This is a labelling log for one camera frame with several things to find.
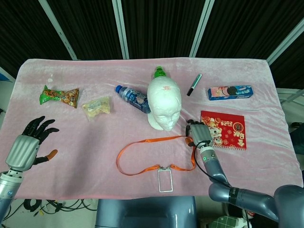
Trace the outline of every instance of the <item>lanyard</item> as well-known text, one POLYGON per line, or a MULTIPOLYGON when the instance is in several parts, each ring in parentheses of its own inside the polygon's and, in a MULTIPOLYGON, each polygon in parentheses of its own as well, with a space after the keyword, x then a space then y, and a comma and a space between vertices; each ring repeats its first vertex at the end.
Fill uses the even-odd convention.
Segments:
MULTIPOLYGON (((124 175, 127 175, 127 176, 135 176, 135 175, 138 175, 138 174, 141 174, 141 173, 144 173, 144 172, 148 172, 148 171, 152 171, 152 170, 157 170, 157 169, 163 169, 163 167, 161 167, 160 165, 156 164, 154 166, 151 166, 151 167, 148 167, 138 173, 134 173, 134 174, 129 174, 129 173, 125 173, 122 168, 119 166, 119 159, 121 158, 122 154, 124 153, 124 151, 131 145, 135 144, 135 143, 155 143, 155 142, 160 142, 160 141, 166 141, 166 140, 173 140, 173 139, 177 139, 177 138, 181 138, 181 137, 185 137, 183 135, 177 135, 177 136, 172 136, 172 137, 165 137, 165 138, 156 138, 156 139, 144 139, 144 140, 141 140, 141 141, 138 141, 138 142, 133 142, 133 143, 130 143, 128 145, 126 145, 118 154, 117 158, 116 158, 116 166, 119 170, 119 172, 121 172, 122 174, 124 175)), ((174 164, 171 164, 168 168, 172 168, 172 169, 175 169, 175 170, 179 170, 179 171, 191 171, 191 170, 194 170, 195 168, 195 161, 194 161, 194 152, 195 152, 195 147, 193 147, 193 150, 192 150, 192 155, 191 155, 191 163, 192 163, 192 168, 191 169, 183 169, 183 168, 180 168, 178 167, 177 165, 174 165, 174 164)))

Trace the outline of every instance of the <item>clear plastic bag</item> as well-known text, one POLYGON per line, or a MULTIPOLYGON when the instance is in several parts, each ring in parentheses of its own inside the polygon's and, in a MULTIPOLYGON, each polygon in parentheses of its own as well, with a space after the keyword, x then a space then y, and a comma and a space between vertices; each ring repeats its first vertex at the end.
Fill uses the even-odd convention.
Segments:
POLYGON ((105 96, 89 101, 83 104, 81 107, 84 110, 88 120, 91 121, 99 113, 110 113, 110 97, 105 96))

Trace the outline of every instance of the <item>pink tablecloth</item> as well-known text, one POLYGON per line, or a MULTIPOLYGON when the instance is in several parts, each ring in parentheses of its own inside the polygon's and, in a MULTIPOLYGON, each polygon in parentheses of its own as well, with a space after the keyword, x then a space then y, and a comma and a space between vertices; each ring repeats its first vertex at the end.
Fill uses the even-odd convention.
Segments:
MULTIPOLYGON (((128 143, 184 134, 186 120, 200 119, 200 111, 245 116, 247 150, 216 149, 230 183, 239 188, 270 195, 285 184, 303 185, 287 131, 285 116, 276 93, 268 64, 255 59, 168 58, 111 61, 55 61, 30 59, 19 70, 10 104, 0 132, 0 167, 17 135, 29 121, 42 115, 56 119, 52 133, 38 154, 58 149, 51 160, 25 172, 18 198, 130 199, 148 196, 207 195, 209 179, 199 170, 172 171, 173 192, 159 193, 157 171, 128 177, 115 166, 119 151, 128 143), (144 93, 161 65, 181 88, 182 112, 171 132, 150 127, 146 114, 122 100, 117 85, 136 88, 144 93), (198 73, 203 77, 190 97, 186 93, 198 73), (58 90, 80 88, 79 106, 74 109, 61 102, 39 104, 43 86, 58 90), (211 86, 252 85, 249 99, 209 101, 211 86), (101 96, 111 96, 110 114, 88 122, 81 105, 101 96)), ((183 139, 136 145, 121 159, 126 172, 136 172, 154 164, 191 167, 191 149, 183 139)))

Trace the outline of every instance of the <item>black curtain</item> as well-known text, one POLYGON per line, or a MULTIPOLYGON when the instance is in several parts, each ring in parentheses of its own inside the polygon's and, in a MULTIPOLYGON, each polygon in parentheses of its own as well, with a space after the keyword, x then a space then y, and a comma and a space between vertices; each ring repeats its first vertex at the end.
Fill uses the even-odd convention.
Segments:
POLYGON ((78 59, 121 59, 111 0, 47 0, 78 59))
POLYGON ((122 0, 130 58, 188 57, 203 0, 122 0))
POLYGON ((278 88, 304 89, 304 33, 270 65, 278 88))
POLYGON ((304 0, 217 0, 197 57, 267 59, 304 17, 304 0))
POLYGON ((0 66, 16 78, 29 58, 71 59, 37 0, 0 0, 0 66))

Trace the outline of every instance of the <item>oreo box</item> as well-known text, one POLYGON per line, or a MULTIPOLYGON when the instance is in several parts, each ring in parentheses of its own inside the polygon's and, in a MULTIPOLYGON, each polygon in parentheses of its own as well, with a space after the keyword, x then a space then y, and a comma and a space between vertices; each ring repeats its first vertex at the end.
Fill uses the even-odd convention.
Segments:
POLYGON ((250 85, 235 85, 212 87, 208 90, 209 100, 226 100, 237 98, 249 98, 253 95, 250 85))

